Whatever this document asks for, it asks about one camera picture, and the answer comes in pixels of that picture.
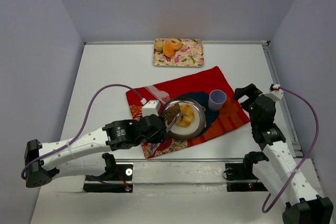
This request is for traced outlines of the ring shaped twisted bread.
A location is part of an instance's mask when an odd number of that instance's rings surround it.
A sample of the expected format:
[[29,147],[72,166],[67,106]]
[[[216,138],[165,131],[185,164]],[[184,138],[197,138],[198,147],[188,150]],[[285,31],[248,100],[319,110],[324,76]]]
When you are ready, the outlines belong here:
[[176,125],[180,127],[188,127],[194,121],[195,115],[193,107],[189,104],[180,105],[181,117],[176,121]]

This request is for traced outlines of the metal tongs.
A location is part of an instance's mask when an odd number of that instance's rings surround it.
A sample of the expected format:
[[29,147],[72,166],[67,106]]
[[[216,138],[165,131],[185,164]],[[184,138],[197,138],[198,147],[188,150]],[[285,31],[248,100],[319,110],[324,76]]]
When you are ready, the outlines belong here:
[[154,157],[155,153],[158,151],[158,148],[160,148],[160,146],[162,144],[164,144],[167,139],[169,138],[169,132],[171,131],[171,128],[175,125],[176,121],[181,117],[181,111],[179,111],[177,113],[177,115],[175,116],[175,118],[173,119],[173,121],[171,122],[171,124],[167,124],[167,121],[166,121],[166,117],[165,117],[165,111],[163,111],[163,119],[164,119],[164,124],[166,124],[166,136],[165,138],[163,139],[163,142],[162,143],[152,143],[152,144],[149,144],[149,156],[150,157]]

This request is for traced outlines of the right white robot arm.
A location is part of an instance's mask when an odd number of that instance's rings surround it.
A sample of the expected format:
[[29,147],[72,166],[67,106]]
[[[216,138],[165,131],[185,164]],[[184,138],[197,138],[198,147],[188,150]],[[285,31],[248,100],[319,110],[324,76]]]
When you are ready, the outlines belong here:
[[285,204],[283,223],[330,223],[333,203],[322,197],[310,185],[296,163],[286,139],[275,124],[276,102],[283,98],[285,89],[272,84],[268,93],[262,93],[254,84],[234,91],[234,100],[247,96],[240,105],[250,118],[251,133],[259,145],[259,152],[250,152],[243,161],[244,172],[254,175],[269,194],[262,205],[266,214],[281,201]]

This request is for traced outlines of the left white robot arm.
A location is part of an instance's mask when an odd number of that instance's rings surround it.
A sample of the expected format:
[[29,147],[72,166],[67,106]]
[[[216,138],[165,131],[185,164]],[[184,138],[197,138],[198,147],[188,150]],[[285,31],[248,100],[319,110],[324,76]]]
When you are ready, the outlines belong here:
[[129,150],[143,143],[163,143],[167,139],[165,118],[149,115],[139,120],[109,123],[82,137],[52,143],[27,142],[21,173],[27,188],[50,183],[69,167],[71,161],[95,154]]

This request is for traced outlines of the dark brown chocolate bread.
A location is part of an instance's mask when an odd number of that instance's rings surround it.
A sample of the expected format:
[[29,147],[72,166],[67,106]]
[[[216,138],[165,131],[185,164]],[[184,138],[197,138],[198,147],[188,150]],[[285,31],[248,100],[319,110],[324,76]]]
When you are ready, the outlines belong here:
[[165,117],[167,124],[171,124],[177,113],[180,111],[180,105],[178,103],[173,104],[165,111]]

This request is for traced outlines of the orange topped bread bun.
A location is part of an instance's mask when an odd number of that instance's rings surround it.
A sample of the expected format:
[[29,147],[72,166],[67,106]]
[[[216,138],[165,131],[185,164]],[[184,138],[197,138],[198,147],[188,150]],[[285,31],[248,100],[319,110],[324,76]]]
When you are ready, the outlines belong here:
[[164,45],[162,50],[163,50],[163,53],[169,58],[173,57],[175,54],[173,47],[168,44]]

